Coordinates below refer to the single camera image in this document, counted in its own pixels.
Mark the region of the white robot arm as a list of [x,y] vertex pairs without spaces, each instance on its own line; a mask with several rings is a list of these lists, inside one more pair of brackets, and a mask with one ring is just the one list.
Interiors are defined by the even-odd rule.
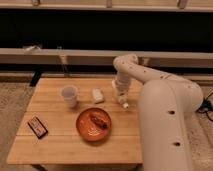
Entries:
[[128,91],[132,79],[143,84],[138,109],[144,171],[194,171],[185,119],[203,102],[200,86],[142,66],[134,54],[116,57],[113,65],[117,95]]

